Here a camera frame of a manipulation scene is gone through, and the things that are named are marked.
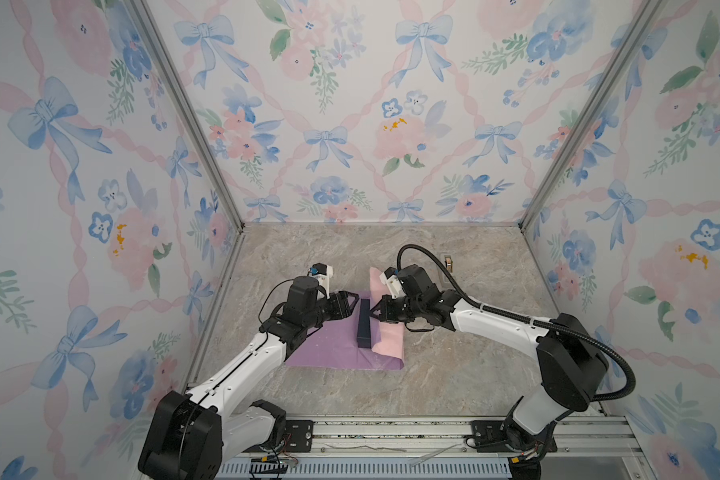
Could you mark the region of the dark navy gift box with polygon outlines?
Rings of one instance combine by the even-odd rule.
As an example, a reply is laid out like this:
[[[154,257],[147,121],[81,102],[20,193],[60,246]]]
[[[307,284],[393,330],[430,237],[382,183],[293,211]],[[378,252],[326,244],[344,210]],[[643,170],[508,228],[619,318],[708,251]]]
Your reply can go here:
[[[371,329],[371,317],[370,317],[370,299],[363,298],[360,301],[360,310],[358,316],[357,330],[356,330],[356,342],[357,346],[361,349],[372,348],[372,329]]]

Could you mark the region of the purple wrapping paper sheet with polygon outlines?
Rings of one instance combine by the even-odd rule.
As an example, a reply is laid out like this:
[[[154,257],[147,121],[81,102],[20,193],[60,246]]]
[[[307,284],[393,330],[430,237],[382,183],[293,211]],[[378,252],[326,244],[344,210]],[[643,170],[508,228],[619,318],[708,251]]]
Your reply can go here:
[[[369,269],[369,287],[360,293],[355,312],[347,319],[330,321],[308,338],[285,364],[289,367],[336,370],[399,371],[404,368],[404,333],[401,324],[370,316],[370,308],[389,292],[382,271]]]

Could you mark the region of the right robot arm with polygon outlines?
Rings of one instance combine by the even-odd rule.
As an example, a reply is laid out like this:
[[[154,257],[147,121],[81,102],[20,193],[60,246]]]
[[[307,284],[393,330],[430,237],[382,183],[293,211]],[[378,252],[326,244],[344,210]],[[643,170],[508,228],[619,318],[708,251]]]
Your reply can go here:
[[[487,338],[537,362],[540,384],[510,408],[497,436],[488,442],[475,440],[476,448],[498,443],[526,453],[548,444],[557,423],[598,400],[608,372],[608,347],[591,337],[578,319],[502,310],[454,289],[441,290],[428,280],[410,278],[402,284],[389,279],[371,316],[404,325],[423,319],[432,327]]]

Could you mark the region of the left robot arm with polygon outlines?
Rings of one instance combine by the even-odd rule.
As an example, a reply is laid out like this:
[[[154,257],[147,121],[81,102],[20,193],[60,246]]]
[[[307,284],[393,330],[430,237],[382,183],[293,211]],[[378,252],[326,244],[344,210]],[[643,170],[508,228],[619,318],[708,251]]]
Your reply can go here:
[[[235,410],[253,388],[325,323],[352,316],[357,293],[331,292],[329,276],[289,280],[285,301],[275,306],[258,332],[234,359],[206,381],[180,393],[169,391],[158,403],[138,460],[151,479],[213,479],[229,459],[251,447],[276,450],[286,413],[256,401]]]

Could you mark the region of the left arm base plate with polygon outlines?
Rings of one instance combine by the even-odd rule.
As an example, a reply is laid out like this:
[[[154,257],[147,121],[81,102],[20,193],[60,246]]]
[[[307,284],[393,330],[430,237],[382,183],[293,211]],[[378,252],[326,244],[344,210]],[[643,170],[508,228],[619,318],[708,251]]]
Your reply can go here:
[[[315,422],[312,420],[286,420],[276,426],[270,437],[245,453],[309,453],[312,450]]]

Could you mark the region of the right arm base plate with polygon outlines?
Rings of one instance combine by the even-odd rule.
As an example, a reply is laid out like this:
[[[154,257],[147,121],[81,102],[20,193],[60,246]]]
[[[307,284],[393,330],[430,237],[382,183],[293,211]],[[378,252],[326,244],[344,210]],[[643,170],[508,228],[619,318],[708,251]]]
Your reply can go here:
[[[465,444],[479,453],[530,456],[542,451],[558,451],[554,437],[549,434],[549,426],[537,435],[530,435],[519,427],[506,427],[503,420],[474,420],[470,422],[470,429],[471,432],[465,437]]]

